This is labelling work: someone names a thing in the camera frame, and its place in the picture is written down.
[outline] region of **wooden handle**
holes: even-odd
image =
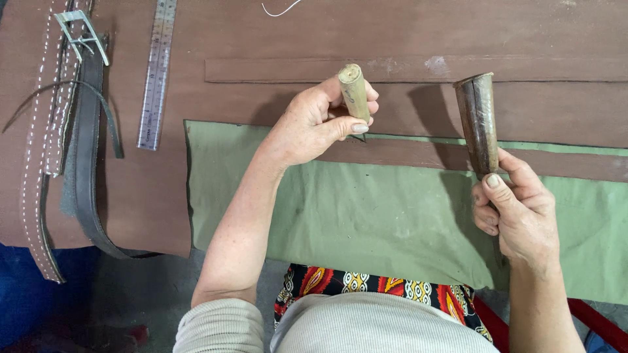
[[[371,114],[366,105],[366,87],[364,86],[362,69],[358,65],[350,63],[338,73],[338,79],[349,114],[363,119],[368,124],[371,120]]]
[[[478,180],[499,168],[492,76],[492,72],[483,73],[453,84],[469,158]]]

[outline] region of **beige sweater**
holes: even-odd
[[[262,353],[262,316],[252,304],[221,299],[181,320],[174,353]],[[477,332],[418,301],[382,293],[307,295],[284,314],[273,353],[474,352],[497,350]]]

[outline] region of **hand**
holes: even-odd
[[[526,162],[501,148],[499,166],[511,181],[489,174],[473,187],[475,225],[500,235],[500,249],[511,264],[522,261],[543,271],[560,255],[554,195]],[[489,200],[499,214],[488,206]]]
[[[376,102],[379,94],[368,82],[364,83],[369,111],[373,114],[379,108]],[[336,140],[367,132],[373,118],[367,124],[356,117],[339,116],[342,103],[337,75],[304,90],[290,102],[258,152],[270,156],[280,169],[285,170],[322,155]]]

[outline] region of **concrete floor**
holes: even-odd
[[[179,321],[190,308],[205,253],[193,250],[190,259],[164,255],[143,260],[118,260],[102,256],[94,283],[92,320],[95,323],[126,327],[145,324],[150,339],[140,352],[171,352]],[[257,287],[257,307],[264,319],[265,347],[273,334],[273,304],[287,263],[267,260]],[[488,306],[506,322],[509,317],[507,293],[479,290]],[[589,302],[619,327],[628,330],[628,306]],[[575,320],[578,333],[588,328]]]

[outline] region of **metal ruler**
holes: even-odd
[[[175,11],[176,0],[157,0],[138,133],[138,148],[151,151],[156,151],[159,145],[170,46],[175,27]]]

